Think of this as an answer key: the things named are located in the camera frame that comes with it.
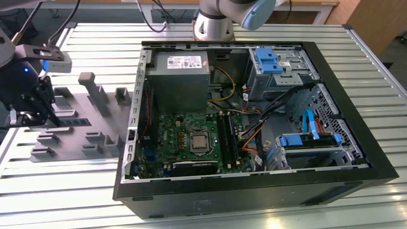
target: power supply label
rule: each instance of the power supply label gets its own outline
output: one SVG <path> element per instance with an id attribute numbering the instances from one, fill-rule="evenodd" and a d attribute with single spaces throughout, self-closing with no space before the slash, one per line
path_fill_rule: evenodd
<path id="1" fill-rule="evenodd" d="M 203 68 L 200 56 L 169 56 L 167 58 L 167 69 Z"/>

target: motherboard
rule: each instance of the motherboard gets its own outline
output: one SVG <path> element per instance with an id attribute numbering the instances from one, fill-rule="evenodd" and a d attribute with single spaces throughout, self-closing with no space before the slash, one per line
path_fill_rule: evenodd
<path id="1" fill-rule="evenodd" d="M 240 114 L 161 115 L 157 147 L 144 149 L 145 160 L 151 162 L 147 163 L 148 177 L 249 172 L 249 155 L 237 147 L 243 128 Z"/>

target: open computer chassis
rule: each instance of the open computer chassis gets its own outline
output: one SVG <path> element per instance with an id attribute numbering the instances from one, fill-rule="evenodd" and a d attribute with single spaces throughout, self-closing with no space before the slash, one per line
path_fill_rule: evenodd
<path id="1" fill-rule="evenodd" d="M 155 50 L 201 51 L 297 45 L 305 52 L 344 121 L 365 165 L 357 169 L 257 171 L 236 176 L 129 179 L 127 164 L 135 159 L 135 130 L 145 67 Z M 120 154 L 113 199 L 143 219 L 325 204 L 349 193 L 395 179 L 397 174 L 345 94 L 313 42 L 143 42 L 136 72 L 132 113 L 124 152 Z"/>

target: power cable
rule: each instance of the power cable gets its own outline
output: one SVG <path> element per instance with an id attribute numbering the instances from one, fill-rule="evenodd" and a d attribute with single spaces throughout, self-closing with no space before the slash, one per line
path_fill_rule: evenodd
<path id="1" fill-rule="evenodd" d="M 79 4 L 81 3 L 81 0 L 76 0 L 76 4 L 75 7 L 72 9 L 72 12 L 67 18 L 67 20 L 64 21 L 63 25 L 59 27 L 59 29 L 56 30 L 56 32 L 52 34 L 52 36 L 48 38 L 48 45 L 52 45 L 53 40 L 56 39 L 56 37 L 59 36 L 59 34 L 63 32 L 63 29 L 65 28 L 65 26 L 68 25 L 69 21 L 73 18 L 73 15 L 76 13 L 76 10 L 79 8 Z"/>

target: ram slot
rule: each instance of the ram slot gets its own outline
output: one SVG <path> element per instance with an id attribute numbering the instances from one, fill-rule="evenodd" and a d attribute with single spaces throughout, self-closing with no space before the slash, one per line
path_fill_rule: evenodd
<path id="1" fill-rule="evenodd" d="M 239 151 L 235 137 L 235 129 L 228 114 L 217 115 L 217 137 L 221 151 L 221 162 L 224 168 L 236 167 L 239 162 Z"/>

